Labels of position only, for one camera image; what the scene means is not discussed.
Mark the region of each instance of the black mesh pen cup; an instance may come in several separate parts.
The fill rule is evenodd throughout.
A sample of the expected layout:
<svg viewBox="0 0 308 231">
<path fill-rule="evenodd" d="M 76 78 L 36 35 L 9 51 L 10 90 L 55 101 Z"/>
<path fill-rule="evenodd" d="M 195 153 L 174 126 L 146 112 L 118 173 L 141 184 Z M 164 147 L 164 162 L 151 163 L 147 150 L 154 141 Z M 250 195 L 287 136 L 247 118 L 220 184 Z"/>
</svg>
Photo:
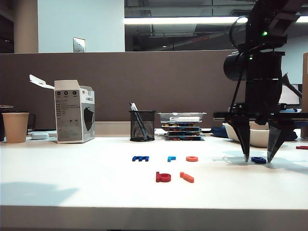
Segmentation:
<svg viewBox="0 0 308 231">
<path fill-rule="evenodd" d="M 130 112 L 130 140 L 153 141 L 155 111 Z"/>
</svg>

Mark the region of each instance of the white wall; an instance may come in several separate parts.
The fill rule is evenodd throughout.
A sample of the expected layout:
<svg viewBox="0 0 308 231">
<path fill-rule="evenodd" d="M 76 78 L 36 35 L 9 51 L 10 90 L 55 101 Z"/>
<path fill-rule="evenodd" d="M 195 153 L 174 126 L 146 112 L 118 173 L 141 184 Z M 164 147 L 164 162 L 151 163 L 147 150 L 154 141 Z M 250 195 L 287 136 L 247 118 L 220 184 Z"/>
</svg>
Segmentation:
<svg viewBox="0 0 308 231">
<path fill-rule="evenodd" d="M 308 52 L 308 36 L 289 38 L 280 51 L 285 51 L 282 57 L 282 74 L 288 72 L 291 83 L 303 81 L 303 53 Z"/>
<path fill-rule="evenodd" d="M 86 52 L 125 51 L 123 0 L 38 0 L 38 51 L 73 52 L 73 37 Z"/>
</svg>

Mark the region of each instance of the ceiling light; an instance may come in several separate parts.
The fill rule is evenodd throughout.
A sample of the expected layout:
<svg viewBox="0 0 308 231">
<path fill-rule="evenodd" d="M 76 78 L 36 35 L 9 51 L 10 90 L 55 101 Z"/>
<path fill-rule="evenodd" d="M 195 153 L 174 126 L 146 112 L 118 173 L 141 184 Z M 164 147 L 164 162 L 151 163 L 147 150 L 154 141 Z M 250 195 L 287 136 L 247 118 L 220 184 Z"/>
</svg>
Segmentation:
<svg viewBox="0 0 308 231">
<path fill-rule="evenodd" d="M 175 18 L 124 18 L 124 24 L 232 24 L 238 17 L 175 17 Z M 238 23 L 247 22 L 241 18 Z"/>
<path fill-rule="evenodd" d="M 297 23 L 308 23 L 308 16 L 300 16 Z"/>
</svg>

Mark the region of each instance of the black cable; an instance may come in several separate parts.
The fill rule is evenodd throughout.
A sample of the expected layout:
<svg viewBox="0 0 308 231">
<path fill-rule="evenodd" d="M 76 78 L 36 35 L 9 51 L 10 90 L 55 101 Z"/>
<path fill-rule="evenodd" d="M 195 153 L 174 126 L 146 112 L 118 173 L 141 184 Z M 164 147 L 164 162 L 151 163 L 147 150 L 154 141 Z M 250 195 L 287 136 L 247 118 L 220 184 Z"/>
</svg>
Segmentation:
<svg viewBox="0 0 308 231">
<path fill-rule="evenodd" d="M 244 54 L 244 52 L 240 52 L 238 54 L 238 56 L 236 57 L 236 60 L 238 60 L 240 58 L 240 56 L 242 56 L 243 54 Z M 237 92 L 240 88 L 240 84 L 241 84 L 241 81 L 242 81 L 245 65 L 246 65 L 246 62 L 242 66 L 242 69 L 241 69 L 241 72 L 240 72 L 240 75 L 239 75 L 239 79 L 238 79 L 237 84 L 236 84 L 235 92 L 233 94 L 233 99 L 232 99 L 232 102 L 231 102 L 231 105 L 230 105 L 230 110 L 229 110 L 230 115 L 231 115 L 231 112 L 232 112 L 232 107 L 233 107 L 234 102 L 236 100 Z"/>
<path fill-rule="evenodd" d="M 232 34 L 233 34 L 233 28 L 234 28 L 234 26 L 235 26 L 235 24 L 237 23 L 238 20 L 240 20 L 241 18 L 245 18 L 245 17 L 246 17 L 246 15 L 239 16 L 239 17 L 232 23 L 232 25 L 230 26 L 230 30 L 229 30 L 229 40 L 230 40 L 232 46 L 234 46 L 236 49 L 238 49 L 238 46 L 235 44 L 235 41 L 234 41 L 234 39 L 233 39 L 233 35 L 232 35 Z"/>
</svg>

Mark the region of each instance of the paper cup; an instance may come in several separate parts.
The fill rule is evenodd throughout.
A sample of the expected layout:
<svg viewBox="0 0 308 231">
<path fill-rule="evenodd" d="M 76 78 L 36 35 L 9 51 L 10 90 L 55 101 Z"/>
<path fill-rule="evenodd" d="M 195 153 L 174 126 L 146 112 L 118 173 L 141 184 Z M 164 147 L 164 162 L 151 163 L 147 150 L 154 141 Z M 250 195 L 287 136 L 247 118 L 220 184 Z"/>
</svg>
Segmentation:
<svg viewBox="0 0 308 231">
<path fill-rule="evenodd" d="M 2 113 L 7 143 L 26 141 L 28 112 Z"/>
</svg>

